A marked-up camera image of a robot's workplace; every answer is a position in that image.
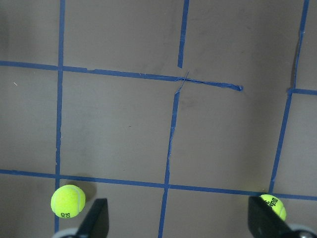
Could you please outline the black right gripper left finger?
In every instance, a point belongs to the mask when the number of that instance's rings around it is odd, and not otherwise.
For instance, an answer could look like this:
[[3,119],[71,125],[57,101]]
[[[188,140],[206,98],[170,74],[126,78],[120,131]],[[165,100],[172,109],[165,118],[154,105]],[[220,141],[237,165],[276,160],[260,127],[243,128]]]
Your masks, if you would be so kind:
[[106,238],[109,232],[108,203],[106,198],[96,199],[81,223],[75,238]]

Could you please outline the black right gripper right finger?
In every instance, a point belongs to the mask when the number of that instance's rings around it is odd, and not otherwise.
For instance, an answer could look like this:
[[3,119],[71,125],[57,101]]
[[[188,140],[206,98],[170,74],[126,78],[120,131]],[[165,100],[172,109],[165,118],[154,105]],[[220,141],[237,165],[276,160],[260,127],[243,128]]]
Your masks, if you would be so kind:
[[259,196],[248,199],[248,229],[254,238],[296,238],[293,231]]

